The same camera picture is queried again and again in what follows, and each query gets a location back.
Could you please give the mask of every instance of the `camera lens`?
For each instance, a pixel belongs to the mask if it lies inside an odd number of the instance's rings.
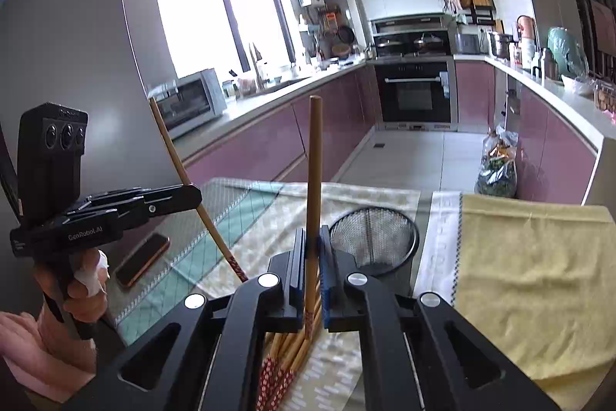
[[[83,140],[85,139],[85,133],[83,131],[83,128],[79,128],[79,130],[77,131],[77,137],[75,138],[75,143],[77,143],[77,145],[81,146],[83,145]]]
[[[58,130],[52,124],[47,128],[47,132],[45,133],[45,144],[47,144],[47,148],[51,148],[55,145],[55,139],[58,137]]]
[[[73,126],[67,124],[62,128],[62,136],[60,137],[60,144],[62,148],[66,150],[73,143]]]

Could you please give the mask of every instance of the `smartphone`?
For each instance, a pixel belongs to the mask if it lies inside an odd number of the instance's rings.
[[[116,271],[116,279],[123,288],[130,288],[150,265],[169,248],[169,238],[154,233]]]

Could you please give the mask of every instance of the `window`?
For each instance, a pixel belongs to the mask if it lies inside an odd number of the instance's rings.
[[[249,44],[279,67],[295,61],[280,0],[158,0],[177,76],[214,68],[219,81],[253,69]]]

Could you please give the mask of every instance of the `jar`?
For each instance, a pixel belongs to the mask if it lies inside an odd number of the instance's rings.
[[[611,82],[595,81],[594,106],[601,111],[616,112],[616,86]]]

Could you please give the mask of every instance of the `pot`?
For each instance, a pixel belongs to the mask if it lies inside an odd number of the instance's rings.
[[[437,37],[433,34],[423,34],[421,38],[415,39],[413,41],[415,47],[421,52],[424,51],[442,51],[443,50],[443,40],[440,37]]]

